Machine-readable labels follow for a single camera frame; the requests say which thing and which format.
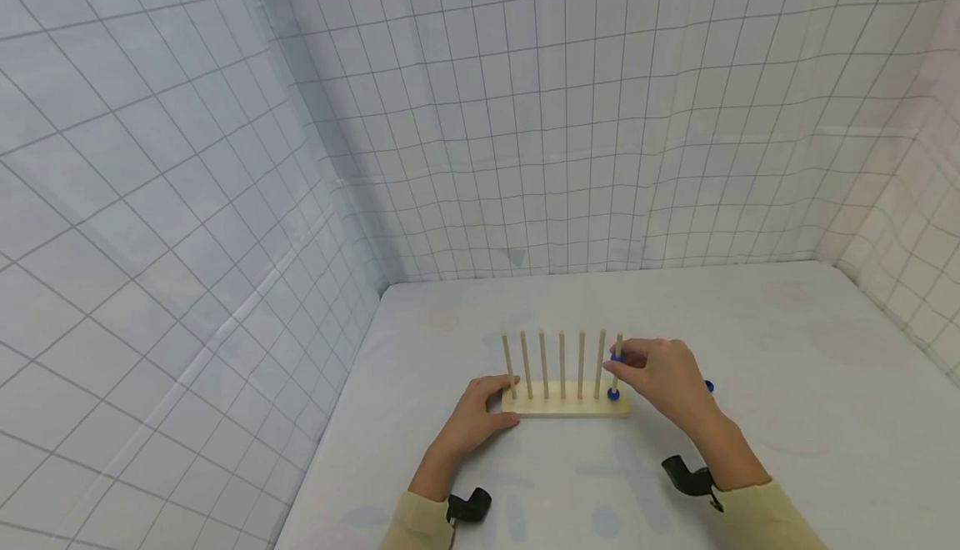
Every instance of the white tablecloth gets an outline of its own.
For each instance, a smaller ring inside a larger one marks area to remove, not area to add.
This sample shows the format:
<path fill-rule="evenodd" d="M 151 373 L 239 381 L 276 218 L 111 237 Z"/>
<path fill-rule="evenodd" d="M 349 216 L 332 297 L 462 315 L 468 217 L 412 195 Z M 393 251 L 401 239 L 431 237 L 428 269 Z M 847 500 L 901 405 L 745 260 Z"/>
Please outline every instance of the white tablecloth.
<path fill-rule="evenodd" d="M 394 285 L 362 343 L 277 550 L 375 548 L 467 381 L 504 373 L 500 333 L 557 333 L 587 378 L 611 340 L 682 338 L 715 398 L 832 548 L 955 548 L 960 391 L 842 273 L 819 263 Z M 486 488 L 473 548 L 722 548 L 707 501 L 659 463 L 693 445 L 633 390 L 627 419 L 526 419 L 477 452 L 453 492 Z"/>

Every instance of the white wall with grid lines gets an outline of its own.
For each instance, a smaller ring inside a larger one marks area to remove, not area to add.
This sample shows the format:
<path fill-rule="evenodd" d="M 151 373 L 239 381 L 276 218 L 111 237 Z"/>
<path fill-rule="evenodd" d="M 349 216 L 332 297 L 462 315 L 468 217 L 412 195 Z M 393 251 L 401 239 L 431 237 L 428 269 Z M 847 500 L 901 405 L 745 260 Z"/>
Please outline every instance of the white wall with grid lines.
<path fill-rule="evenodd" d="M 276 0 L 276 29 L 387 277 L 503 277 L 809 258 L 894 167 L 864 148 L 913 136 L 949 1 Z"/>
<path fill-rule="evenodd" d="M 259 7 L 0 1 L 2 548 L 273 547 L 386 281 Z"/>
<path fill-rule="evenodd" d="M 960 383 L 960 0 L 2 0 L 0 540 L 271 548 L 388 283 L 816 258 Z"/>

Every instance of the wooden peg board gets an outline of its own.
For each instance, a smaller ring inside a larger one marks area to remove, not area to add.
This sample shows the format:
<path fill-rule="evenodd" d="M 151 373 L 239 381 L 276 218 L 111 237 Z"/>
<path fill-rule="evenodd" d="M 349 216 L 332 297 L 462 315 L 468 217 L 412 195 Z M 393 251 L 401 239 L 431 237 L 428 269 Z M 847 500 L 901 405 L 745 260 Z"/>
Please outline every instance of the wooden peg board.
<path fill-rule="evenodd" d="M 511 397 L 510 390 L 504 390 L 501 400 L 505 413 L 520 413 L 524 417 L 557 418 L 610 418 L 630 415 L 630 401 L 627 394 L 621 393 L 618 400 L 607 398 L 607 390 L 600 392 L 600 398 L 592 393 L 584 393 L 577 398 L 577 382 L 567 381 L 567 397 L 560 397 L 560 381 L 550 382 L 550 398 L 543 397 L 543 382 L 534 382 L 534 397 L 517 390 L 517 397 Z"/>

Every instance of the finger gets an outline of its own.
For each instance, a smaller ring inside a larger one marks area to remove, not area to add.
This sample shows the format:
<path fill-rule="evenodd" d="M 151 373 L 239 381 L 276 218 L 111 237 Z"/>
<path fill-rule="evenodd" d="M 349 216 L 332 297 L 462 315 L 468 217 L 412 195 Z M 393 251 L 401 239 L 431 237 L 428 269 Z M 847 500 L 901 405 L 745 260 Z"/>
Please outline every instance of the finger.
<path fill-rule="evenodd" d="M 517 375 L 513 375 L 513 383 L 519 383 L 520 378 Z M 480 394 L 483 398 L 487 398 L 493 395 L 493 393 L 503 390 L 504 388 L 510 387 L 510 375 L 506 373 L 502 375 L 487 375 L 487 377 L 481 377 L 472 390 Z"/>
<path fill-rule="evenodd" d="M 520 423 L 520 416 L 516 412 L 500 412 L 499 415 L 490 416 L 490 423 L 493 431 L 510 429 L 513 425 Z"/>
<path fill-rule="evenodd" d="M 606 361 L 602 367 L 604 371 L 617 375 L 617 378 L 629 384 L 638 393 L 643 393 L 643 384 L 646 381 L 647 373 L 642 368 L 630 367 L 617 361 Z"/>
<path fill-rule="evenodd" d="M 623 341 L 621 350 L 627 364 L 636 361 L 643 361 L 645 364 L 651 354 L 663 353 L 669 346 L 670 342 L 664 340 L 663 337 L 655 337 L 654 339 L 631 337 L 631 339 Z"/>

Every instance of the hand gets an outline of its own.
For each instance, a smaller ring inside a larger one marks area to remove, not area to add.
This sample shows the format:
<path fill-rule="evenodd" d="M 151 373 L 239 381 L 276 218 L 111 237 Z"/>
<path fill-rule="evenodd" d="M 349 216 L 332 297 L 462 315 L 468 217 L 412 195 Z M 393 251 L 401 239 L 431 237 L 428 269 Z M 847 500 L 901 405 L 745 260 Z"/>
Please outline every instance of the hand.
<path fill-rule="evenodd" d="M 423 455 L 421 466 L 408 488 L 423 498 L 442 502 L 447 498 L 450 480 L 457 463 L 484 443 L 493 432 L 512 428 L 520 423 L 516 412 L 487 412 L 487 400 L 494 393 L 510 387 L 510 375 L 491 375 L 470 381 L 467 391 L 443 425 L 440 435 Z"/>
<path fill-rule="evenodd" d="M 621 349 L 622 364 L 606 361 L 602 367 L 637 390 L 689 437 L 721 416 L 686 343 L 635 337 L 624 340 Z"/>
<path fill-rule="evenodd" d="M 519 380 L 519 377 L 514 376 L 513 383 L 516 384 Z M 431 448 L 460 460 L 494 431 L 509 429 L 520 423 L 516 412 L 500 412 L 499 415 L 487 412 L 487 400 L 494 393 L 509 387 L 510 375 L 488 375 L 470 381 L 467 391 L 463 392 L 453 414 L 447 419 L 447 424 L 443 425 Z"/>

